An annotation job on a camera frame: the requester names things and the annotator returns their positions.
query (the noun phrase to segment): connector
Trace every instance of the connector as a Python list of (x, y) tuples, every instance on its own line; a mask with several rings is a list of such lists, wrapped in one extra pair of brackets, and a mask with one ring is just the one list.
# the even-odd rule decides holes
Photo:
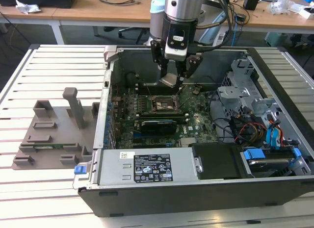
[(236, 18), (236, 21), (244, 23), (246, 20), (246, 15), (236, 14), (235, 18)]
[(243, 113), (245, 114), (253, 114), (253, 111), (247, 106), (243, 107), (242, 110), (243, 110)]
[(273, 116), (271, 116), (271, 114), (267, 114), (267, 120), (268, 121), (274, 121)]

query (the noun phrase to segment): slotted aluminum surface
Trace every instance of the slotted aluminum surface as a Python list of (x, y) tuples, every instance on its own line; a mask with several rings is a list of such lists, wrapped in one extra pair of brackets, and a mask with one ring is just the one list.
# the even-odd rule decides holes
[[(37, 98), (49, 99), (52, 106), (67, 106), (67, 101), (62, 99), (62, 90), (72, 86), (79, 90), (83, 105), (99, 100), (104, 72), (103, 61), (99, 58), (102, 58), (103, 50), (104, 46), (71, 45), (45, 45), (29, 50), (1, 93), (0, 227), (290, 228), (314, 224), (314, 193), (283, 206), (98, 218), (72, 188), (72, 169), (9, 169), (34, 115), (32, 107)], [(246, 224), (246, 220), (253, 219), (262, 223)]]
[[(281, 52), (277, 48), (256, 49), (305, 119), (314, 128), (314, 82), (312, 78), (287, 52)], [(272, 97), (261, 78), (259, 82), (266, 95)]]

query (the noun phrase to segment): workbench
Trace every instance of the workbench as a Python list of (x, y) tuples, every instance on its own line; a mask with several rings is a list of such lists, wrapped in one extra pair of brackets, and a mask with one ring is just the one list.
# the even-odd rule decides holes
[[(0, 227), (160, 228), (212, 227), (215, 224), (259, 228), (267, 224), (267, 227), (291, 228), (314, 224), (314, 193), (283, 206), (98, 218), (72, 188), (73, 169), (10, 169), (31, 123), (37, 99), (49, 99), (52, 106), (68, 106), (62, 97), (63, 90), (76, 87), (83, 106), (100, 100), (104, 48), (41, 45), (29, 49), (1, 92)], [(274, 48), (257, 48), (257, 51), (302, 114), (313, 113), (314, 84), (305, 71), (287, 52)], [(263, 80), (259, 82), (266, 90)]]
[[(301, 5), (309, 5), (309, 3), (304, 0), (291, 0), (295, 3)], [(243, 6), (244, 0), (239, 0), (236, 4)], [(271, 15), (267, 11), (267, 6), (269, 2), (260, 1), (254, 11), (248, 11), (250, 13), (250, 20), (248, 24), (237, 27), (237, 30), (248, 31), (248, 32), (278, 32), (278, 33), (301, 33), (301, 34), (313, 34), (314, 30), (314, 20), (306, 20), (304, 17), (294, 12), (290, 12), (290, 15), (280, 14)], [(235, 6), (235, 12), (244, 14), (247, 13), (238, 6)], [(224, 34), (228, 30), (227, 23), (224, 23), (218, 32), (217, 39), (219, 35)]]
[[(305, 3), (303, 0), (292, 1)], [(293, 13), (291, 15), (272, 16), (264, 11), (268, 4), (268, 2), (260, 2), (255, 11), (250, 11), (251, 19), (243, 27), (243, 31), (313, 33), (314, 20), (305, 20), (302, 16)], [(14, 24), (50, 25), (57, 43), (63, 45), (65, 44), (63, 25), (93, 26), (94, 35), (98, 35), (97, 26), (149, 27), (150, 6), (151, 0), (141, 0), (139, 5), (124, 7), (104, 4), (99, 0), (75, 0), (70, 9), (42, 7), (42, 12), (29, 15), (19, 12), (15, 7), (1, 7), (1, 11)], [(236, 7), (236, 11), (245, 14), (238, 7)], [(7, 21), (0, 17), (0, 23), (7, 23)], [(225, 31), (226, 28), (226, 24), (221, 26), (220, 32)]]

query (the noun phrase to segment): motherboard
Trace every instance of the motherboard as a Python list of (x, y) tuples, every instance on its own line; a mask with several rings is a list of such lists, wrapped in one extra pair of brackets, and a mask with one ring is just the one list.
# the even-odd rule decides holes
[(183, 85), (162, 95), (162, 90), (143, 90), (127, 88), (112, 97), (116, 148), (187, 147), (218, 140), (201, 86)]

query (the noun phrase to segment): barcode sticker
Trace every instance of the barcode sticker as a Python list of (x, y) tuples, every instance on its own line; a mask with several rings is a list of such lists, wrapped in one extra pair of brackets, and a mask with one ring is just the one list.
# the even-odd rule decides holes
[(120, 152), (120, 158), (134, 158), (135, 152)]

